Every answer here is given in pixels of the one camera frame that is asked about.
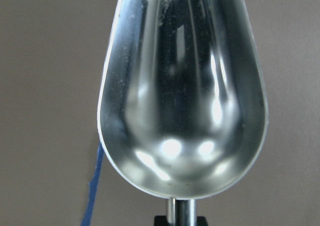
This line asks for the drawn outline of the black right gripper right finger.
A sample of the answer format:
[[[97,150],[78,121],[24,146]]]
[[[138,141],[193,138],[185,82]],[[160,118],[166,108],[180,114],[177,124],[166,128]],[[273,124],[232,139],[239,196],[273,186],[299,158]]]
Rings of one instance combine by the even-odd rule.
[[[195,225],[196,226],[208,226],[208,221],[205,216],[196,216]]]

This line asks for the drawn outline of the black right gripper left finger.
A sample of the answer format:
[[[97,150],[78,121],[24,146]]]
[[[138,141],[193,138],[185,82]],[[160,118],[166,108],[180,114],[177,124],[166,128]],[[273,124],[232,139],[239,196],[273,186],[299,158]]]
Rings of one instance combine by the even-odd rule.
[[[154,226],[168,226],[167,217],[165,215],[156,215],[153,219]]]

